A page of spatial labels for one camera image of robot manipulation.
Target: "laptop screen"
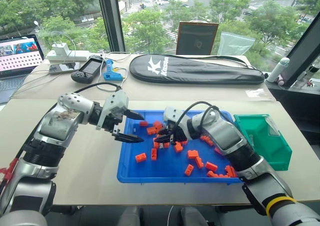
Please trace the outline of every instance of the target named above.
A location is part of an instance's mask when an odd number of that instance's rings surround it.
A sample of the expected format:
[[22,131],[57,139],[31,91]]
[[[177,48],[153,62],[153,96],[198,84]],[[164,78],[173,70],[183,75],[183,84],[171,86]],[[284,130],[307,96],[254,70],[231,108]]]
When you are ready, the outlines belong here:
[[35,35],[0,40],[0,78],[30,73],[42,61]]

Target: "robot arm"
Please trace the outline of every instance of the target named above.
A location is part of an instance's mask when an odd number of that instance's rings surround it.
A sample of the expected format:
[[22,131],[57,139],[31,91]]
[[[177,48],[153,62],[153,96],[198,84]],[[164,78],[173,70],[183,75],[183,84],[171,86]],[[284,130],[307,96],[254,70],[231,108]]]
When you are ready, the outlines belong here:
[[0,191],[0,217],[9,212],[31,210],[45,215],[49,212],[56,192],[51,180],[56,176],[59,162],[64,156],[78,124],[92,124],[103,128],[115,140],[138,143],[136,135],[122,134],[118,124],[123,116],[143,120],[128,109],[129,99],[123,90],[114,92],[103,107],[76,93],[66,93],[58,98],[56,106],[41,120],[30,141],[23,145],[25,151],[4,190]]
[[222,118],[218,108],[208,110],[203,118],[204,113],[192,118],[185,115],[176,127],[182,112],[167,107],[164,111],[167,127],[159,132],[162,136],[155,141],[174,143],[198,139],[202,134],[209,136],[243,181],[242,189],[255,210],[261,215],[268,215],[274,226],[320,224],[320,216],[292,198],[288,185],[253,150],[237,127]]

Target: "yellow band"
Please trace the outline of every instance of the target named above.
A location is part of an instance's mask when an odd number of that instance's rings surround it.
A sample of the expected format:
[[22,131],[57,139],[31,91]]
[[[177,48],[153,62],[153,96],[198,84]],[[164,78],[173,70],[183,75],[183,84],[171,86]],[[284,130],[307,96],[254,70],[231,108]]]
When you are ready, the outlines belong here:
[[292,201],[292,202],[297,203],[297,200],[295,200],[295,199],[292,198],[292,197],[287,197],[287,196],[276,197],[276,198],[272,199],[272,200],[267,204],[267,206],[266,206],[266,208],[265,208],[266,215],[268,215],[268,217],[270,217],[270,214],[269,214],[270,208],[271,208],[275,203],[278,203],[279,201],[283,201],[283,200],[290,200],[290,201]]

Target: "blue plastic tray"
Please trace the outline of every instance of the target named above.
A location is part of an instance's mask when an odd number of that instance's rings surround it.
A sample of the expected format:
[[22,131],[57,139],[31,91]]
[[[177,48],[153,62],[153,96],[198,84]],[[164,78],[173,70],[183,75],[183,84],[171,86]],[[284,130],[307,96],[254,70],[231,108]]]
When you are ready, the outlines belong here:
[[[157,110],[136,110],[144,116],[151,127],[154,121],[163,122],[164,111]],[[189,117],[199,114],[202,111],[190,111]],[[231,115],[222,111],[230,120]],[[230,162],[222,155],[214,152],[214,147],[200,139],[190,140],[183,151],[176,153],[174,147],[157,150],[157,160],[151,160],[151,149],[153,148],[153,138],[156,135],[148,135],[147,127],[140,127],[139,120],[127,118],[125,121],[124,133],[135,134],[144,139],[140,143],[122,143],[117,178],[122,183],[240,183],[237,177],[214,178],[207,177],[208,169],[199,169],[194,159],[188,159],[188,150],[198,150],[202,162],[211,162],[218,166],[218,174],[226,174],[226,165]],[[136,162],[136,155],[146,153],[147,160],[141,163]],[[194,166],[191,176],[185,175],[185,170],[191,164]]]

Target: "table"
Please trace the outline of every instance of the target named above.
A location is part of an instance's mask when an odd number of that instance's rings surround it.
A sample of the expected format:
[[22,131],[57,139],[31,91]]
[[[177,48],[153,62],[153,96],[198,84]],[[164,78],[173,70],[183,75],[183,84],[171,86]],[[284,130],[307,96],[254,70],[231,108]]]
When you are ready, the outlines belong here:
[[[123,55],[110,58],[121,59]],[[128,67],[130,60],[117,63]],[[49,68],[48,61],[35,71]],[[29,75],[26,82],[39,77]],[[53,79],[47,76],[28,83],[37,86]],[[9,164],[36,123],[59,95],[84,87],[69,74],[39,87],[16,94],[0,112],[0,164]],[[320,161],[282,105],[264,83],[259,85],[150,84],[133,77],[123,85],[132,110],[163,110],[166,106],[185,109],[198,100],[206,100],[231,114],[270,114],[292,148],[288,171],[279,172],[298,201],[320,200]],[[107,92],[96,88],[81,93],[103,105]],[[121,143],[110,133],[92,125],[80,125],[54,181],[56,205],[156,205],[156,204],[248,204],[241,184],[216,183],[120,183],[117,180]]]
[[[126,60],[122,62],[114,62],[115,66],[129,68],[129,64],[132,59],[137,57],[137,54],[130,55]],[[125,54],[112,54],[108,57],[112,59],[122,59]],[[237,56],[250,65],[245,56]],[[226,64],[228,66],[236,66],[229,60],[214,59],[217,64]],[[49,61],[45,60],[39,65],[35,71],[48,70]],[[40,71],[38,73],[30,74],[25,83],[31,80],[37,79],[40,76],[47,74],[46,71]],[[21,90],[30,88],[48,82],[49,80],[57,77],[56,75],[48,75],[42,79],[28,83]],[[87,84],[77,83],[71,80],[70,74],[60,74],[60,76],[51,82],[44,85],[34,87],[30,90],[18,93],[13,96],[14,99],[57,99],[61,94],[66,92],[73,92],[80,89]],[[233,100],[233,101],[275,101],[276,99],[270,93],[264,83],[258,85],[196,85],[196,84],[165,84],[165,83],[149,83],[140,81],[130,74],[128,79],[123,84],[123,89],[126,91],[130,100]],[[105,100],[108,93],[98,90],[97,88],[91,88],[81,93],[84,97],[95,100]]]
[[[0,112],[1,166],[15,156],[53,99],[13,99]],[[192,101],[129,102],[130,109],[185,109]],[[279,174],[298,201],[320,200],[320,161],[289,115],[276,101],[219,101],[231,114],[270,114],[292,148],[288,171]],[[93,125],[80,125],[54,179],[56,205],[247,204],[241,183],[120,183],[117,180],[121,143]]]

